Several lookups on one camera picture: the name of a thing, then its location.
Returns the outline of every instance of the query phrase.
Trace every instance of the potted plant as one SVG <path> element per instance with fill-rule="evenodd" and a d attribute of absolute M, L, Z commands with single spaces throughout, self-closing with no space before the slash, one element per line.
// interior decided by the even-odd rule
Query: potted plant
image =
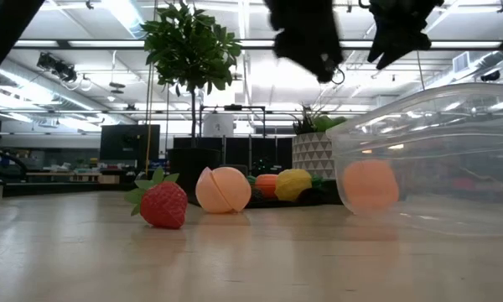
<path fill-rule="evenodd" d="M 302 108 L 302 119 L 296 118 L 293 125 L 296 133 L 293 138 L 293 168 L 332 180 L 335 178 L 334 159 L 326 130 L 346 122 L 346 118 L 331 119 L 322 115 L 322 108 L 313 110 L 304 105 Z"/>
<path fill-rule="evenodd" d="M 195 196 L 195 184 L 203 169 L 220 165 L 219 151 L 197 148 L 196 93 L 206 89 L 210 94 L 213 87 L 223 91 L 231 85 L 230 68 L 236 65 L 241 46 L 234 33 L 227 33 L 227 28 L 217 24 L 214 17 L 204 15 L 204 10 L 190 8 L 182 0 L 179 4 L 157 9 L 160 20 L 147 21 L 142 28 L 147 34 L 147 64 L 154 65 L 159 85 L 166 85 L 167 89 L 175 86 L 177 96 L 179 88 L 186 86 L 192 98 L 191 148 L 168 152 L 170 169 L 180 173 L 179 184 L 190 198 Z"/>

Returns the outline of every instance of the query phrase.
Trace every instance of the white planter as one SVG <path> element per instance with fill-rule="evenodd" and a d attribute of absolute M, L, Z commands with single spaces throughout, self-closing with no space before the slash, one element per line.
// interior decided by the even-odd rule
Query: white planter
<path fill-rule="evenodd" d="M 293 138 L 293 169 L 304 169 L 325 180 L 335 179 L 332 143 L 326 133 L 300 134 Z"/>

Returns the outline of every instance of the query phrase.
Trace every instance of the wooden floor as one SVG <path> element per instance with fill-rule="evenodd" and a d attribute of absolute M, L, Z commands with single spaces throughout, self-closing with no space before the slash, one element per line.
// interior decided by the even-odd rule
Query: wooden floor
<path fill-rule="evenodd" d="M 122 193 L 0 201 L 0 302 L 503 302 L 503 237 L 382 225 L 342 206 L 211 216 L 180 231 Z"/>

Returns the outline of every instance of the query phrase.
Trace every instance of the toy strawberry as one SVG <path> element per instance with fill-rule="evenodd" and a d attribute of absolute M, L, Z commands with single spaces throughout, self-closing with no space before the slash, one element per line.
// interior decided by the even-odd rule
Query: toy strawberry
<path fill-rule="evenodd" d="M 125 194 L 125 200 L 136 205 L 131 216 L 138 213 L 153 227 L 179 229 L 184 224 L 188 198 L 175 183 L 179 174 L 164 178 L 164 171 L 154 171 L 152 180 L 136 180 L 137 189 Z"/>

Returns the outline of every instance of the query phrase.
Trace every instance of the plastic bin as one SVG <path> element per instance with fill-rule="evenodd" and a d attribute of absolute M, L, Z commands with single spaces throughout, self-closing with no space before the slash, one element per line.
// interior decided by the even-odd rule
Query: plastic bin
<path fill-rule="evenodd" d="M 503 85 L 422 91 L 327 134 L 340 197 L 355 214 L 503 235 Z"/>

